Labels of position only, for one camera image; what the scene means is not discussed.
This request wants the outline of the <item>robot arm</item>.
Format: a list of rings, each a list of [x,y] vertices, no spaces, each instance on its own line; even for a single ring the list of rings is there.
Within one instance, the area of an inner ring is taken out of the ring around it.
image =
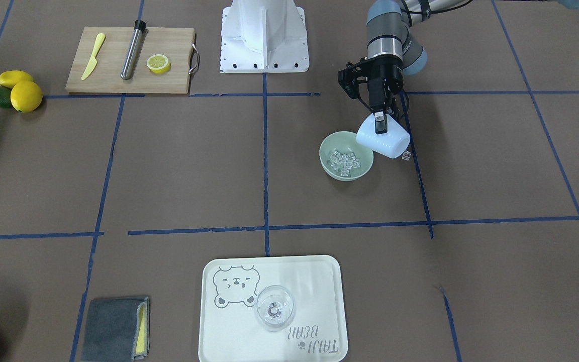
[[[367,13],[367,56],[363,74],[368,88],[368,110],[377,135],[388,132],[388,115],[395,112],[395,95],[404,76],[427,64],[427,51],[411,28],[434,15],[459,10],[470,1],[376,1]]]

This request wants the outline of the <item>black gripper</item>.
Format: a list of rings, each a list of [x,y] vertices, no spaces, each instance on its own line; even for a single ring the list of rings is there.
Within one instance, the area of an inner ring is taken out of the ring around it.
[[[377,135],[388,132],[388,115],[394,114],[397,96],[404,86],[402,60],[368,60],[367,88],[368,106],[374,113],[374,129]]]

